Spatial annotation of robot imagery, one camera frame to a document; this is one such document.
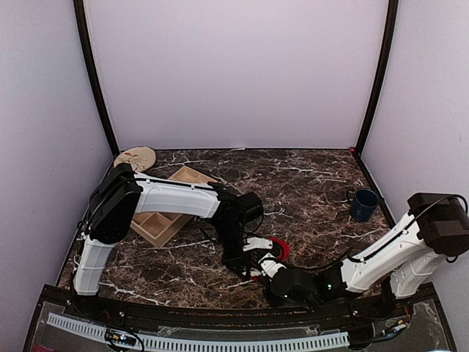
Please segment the red patterned sock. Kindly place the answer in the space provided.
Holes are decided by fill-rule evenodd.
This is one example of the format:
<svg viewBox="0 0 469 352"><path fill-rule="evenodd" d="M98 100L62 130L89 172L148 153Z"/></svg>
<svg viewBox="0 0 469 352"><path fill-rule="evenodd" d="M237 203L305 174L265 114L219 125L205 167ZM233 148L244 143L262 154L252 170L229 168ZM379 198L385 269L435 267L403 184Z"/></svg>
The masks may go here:
<svg viewBox="0 0 469 352"><path fill-rule="evenodd" d="M247 244L243 247L243 250L245 252L251 252L251 254L254 254L255 249L270 250L270 256L279 262L284 262L289 255L288 244L274 237L248 238Z"/></svg>

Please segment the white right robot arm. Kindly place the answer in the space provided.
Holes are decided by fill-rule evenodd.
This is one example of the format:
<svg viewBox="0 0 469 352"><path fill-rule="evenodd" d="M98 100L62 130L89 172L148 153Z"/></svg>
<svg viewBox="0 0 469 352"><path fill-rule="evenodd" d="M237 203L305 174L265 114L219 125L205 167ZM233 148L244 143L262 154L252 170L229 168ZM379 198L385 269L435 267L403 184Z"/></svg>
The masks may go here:
<svg viewBox="0 0 469 352"><path fill-rule="evenodd" d="M384 294L374 312L391 317L402 299L413 296L423 281L444 261L453 262L468 251L468 201L458 194L417 193L409 210L381 239L330 267L313 274L288 268L271 254L259 260L268 291L275 298L308 309L335 301L351 301L378 279Z"/></svg>

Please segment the small green circuit board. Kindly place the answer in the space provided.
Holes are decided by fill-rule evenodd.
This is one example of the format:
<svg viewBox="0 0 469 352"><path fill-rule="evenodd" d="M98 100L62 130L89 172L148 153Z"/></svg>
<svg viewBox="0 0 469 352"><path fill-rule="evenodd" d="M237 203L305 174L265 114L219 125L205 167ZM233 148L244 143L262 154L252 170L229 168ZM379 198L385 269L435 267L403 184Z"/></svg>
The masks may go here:
<svg viewBox="0 0 469 352"><path fill-rule="evenodd" d="M127 332L109 329L105 332L105 341L112 342L113 344L134 346L137 339Z"/></svg>

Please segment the right black frame post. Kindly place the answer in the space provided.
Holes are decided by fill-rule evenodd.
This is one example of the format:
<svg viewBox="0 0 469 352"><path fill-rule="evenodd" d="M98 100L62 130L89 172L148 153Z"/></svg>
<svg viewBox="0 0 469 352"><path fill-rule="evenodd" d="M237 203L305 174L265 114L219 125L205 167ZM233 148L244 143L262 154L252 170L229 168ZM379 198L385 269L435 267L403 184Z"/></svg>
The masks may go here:
<svg viewBox="0 0 469 352"><path fill-rule="evenodd" d="M396 26L397 13L399 8L398 0L389 0L385 17L385 25L383 30L383 39L380 46L380 54L377 61L377 68L374 75L372 90L369 96L369 102L363 118L358 140L355 146L355 157L361 158L367 139L372 127L380 94L385 80L385 74L388 66L388 60L391 53L391 46L394 38L394 30Z"/></svg>

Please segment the dark blue mug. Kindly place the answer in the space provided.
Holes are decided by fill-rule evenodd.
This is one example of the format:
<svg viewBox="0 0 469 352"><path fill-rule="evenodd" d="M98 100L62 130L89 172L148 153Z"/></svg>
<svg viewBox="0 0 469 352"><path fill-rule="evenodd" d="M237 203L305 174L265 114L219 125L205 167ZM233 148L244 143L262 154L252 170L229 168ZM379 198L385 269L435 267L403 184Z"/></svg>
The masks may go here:
<svg viewBox="0 0 469 352"><path fill-rule="evenodd" d="M346 198L350 204L350 215L357 222L370 220L379 204L378 196L368 188L360 188L356 191L347 190Z"/></svg>

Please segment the left black frame post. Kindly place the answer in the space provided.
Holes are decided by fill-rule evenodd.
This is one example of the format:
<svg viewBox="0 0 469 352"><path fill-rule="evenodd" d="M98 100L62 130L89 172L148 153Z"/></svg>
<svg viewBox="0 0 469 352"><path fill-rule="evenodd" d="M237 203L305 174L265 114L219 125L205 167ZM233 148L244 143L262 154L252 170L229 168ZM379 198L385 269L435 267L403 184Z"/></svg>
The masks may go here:
<svg viewBox="0 0 469 352"><path fill-rule="evenodd" d="M74 0L73 7L86 72L92 90L92 95L95 100L98 117L100 118L100 124L105 134L106 141L111 151L111 154L113 155L113 157L116 157L120 154L120 150L114 133L114 129L111 125L110 117L108 115L106 102L100 85L100 79L97 73L97 67L95 64L95 58L92 49L92 42L89 35L89 28L86 19L85 3L82 0Z"/></svg>

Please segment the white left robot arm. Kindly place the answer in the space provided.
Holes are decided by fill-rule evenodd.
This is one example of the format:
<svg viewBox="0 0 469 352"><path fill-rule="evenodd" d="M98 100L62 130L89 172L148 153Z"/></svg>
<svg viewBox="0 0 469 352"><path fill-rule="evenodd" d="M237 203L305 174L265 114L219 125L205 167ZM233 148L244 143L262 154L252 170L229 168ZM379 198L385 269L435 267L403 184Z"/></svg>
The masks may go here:
<svg viewBox="0 0 469 352"><path fill-rule="evenodd" d="M218 183L185 183L150 177L130 164L114 167L93 191L78 230L85 236L72 290L75 308L88 320L103 314L95 298L101 274L114 246L128 234L137 213L176 213L222 221L229 230L243 233L245 201Z"/></svg>

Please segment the black frame post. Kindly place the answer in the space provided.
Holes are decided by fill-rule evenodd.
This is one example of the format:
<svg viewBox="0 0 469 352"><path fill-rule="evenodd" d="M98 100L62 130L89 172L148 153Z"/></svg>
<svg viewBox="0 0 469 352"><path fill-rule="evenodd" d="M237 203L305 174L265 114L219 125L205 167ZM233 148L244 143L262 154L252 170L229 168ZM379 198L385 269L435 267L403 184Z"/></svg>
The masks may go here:
<svg viewBox="0 0 469 352"><path fill-rule="evenodd" d="M116 157L120 154L120 150L114 133L114 129L111 125L110 117L108 115L106 102L100 85L100 79L97 73L97 67L95 64L95 58L92 49L92 42L89 35L89 28L86 19L85 3L82 0L74 0L73 7L86 72L92 90L92 95L95 100L98 117L100 118L100 124L105 134L106 141L111 151L111 154L113 155L113 157Z"/></svg>
<svg viewBox="0 0 469 352"><path fill-rule="evenodd" d="M372 127L380 94L385 80L385 74L388 66L388 60L391 53L391 46L394 38L394 30L396 26L397 13L399 8L398 0L389 0L385 17L385 25L383 30L383 39L380 46L380 54L377 61L377 68L374 75L372 90L369 96L369 102L363 118L358 140L355 146L355 157L361 158L367 139Z"/></svg>

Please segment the black front rail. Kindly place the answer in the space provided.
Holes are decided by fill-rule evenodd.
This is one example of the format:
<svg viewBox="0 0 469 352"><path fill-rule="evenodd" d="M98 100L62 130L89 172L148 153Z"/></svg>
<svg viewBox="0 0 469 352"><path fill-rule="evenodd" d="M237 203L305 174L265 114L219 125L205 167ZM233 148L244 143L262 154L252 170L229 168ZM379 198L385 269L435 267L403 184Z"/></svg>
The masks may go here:
<svg viewBox="0 0 469 352"><path fill-rule="evenodd" d="M44 285L40 303L57 304L64 313L129 330L153 330L159 326L196 329L269 329L293 326L358 326L369 322L379 296L359 298L311 311L302 307L279 309L189 309L91 297L71 299L70 291Z"/></svg>

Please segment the wooden compartment tray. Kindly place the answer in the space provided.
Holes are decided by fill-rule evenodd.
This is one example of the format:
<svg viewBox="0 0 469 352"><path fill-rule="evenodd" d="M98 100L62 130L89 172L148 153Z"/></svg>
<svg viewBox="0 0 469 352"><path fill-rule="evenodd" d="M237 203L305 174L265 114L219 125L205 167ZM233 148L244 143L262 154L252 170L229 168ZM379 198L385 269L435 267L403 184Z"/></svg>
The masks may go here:
<svg viewBox="0 0 469 352"><path fill-rule="evenodd" d="M176 171L169 180L186 183L208 183L215 179L202 174L188 166ZM130 228L150 242L161 248L170 241L193 217L176 213L137 213Z"/></svg>

